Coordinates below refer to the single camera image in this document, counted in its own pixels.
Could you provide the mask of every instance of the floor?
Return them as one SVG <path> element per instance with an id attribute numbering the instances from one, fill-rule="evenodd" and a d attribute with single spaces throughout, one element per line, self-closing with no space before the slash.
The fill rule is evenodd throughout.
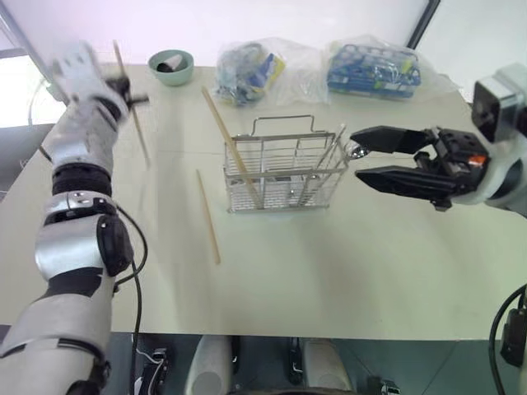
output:
<path id="1" fill-rule="evenodd" d="M 0 339 L 7 327 L 0 326 Z M 152 351 L 167 347 L 170 368 L 163 394 L 181 394 L 186 374 L 198 344 L 195 335 L 141 335 L 139 348 Z M 392 379 L 403 395 L 494 395 L 487 358 L 487 342 L 399 342 L 372 340 L 333 340 L 353 385 L 365 391 L 368 376 Z M 103 394 L 125 395 L 128 386 L 130 334 L 113 333 L 109 347 L 112 375 Z M 285 337 L 243 337 L 240 371 L 233 389 L 287 388 Z M 138 355 L 137 371 L 144 357 Z M 498 367 L 506 393 L 518 393 L 518 369 L 503 363 Z"/>

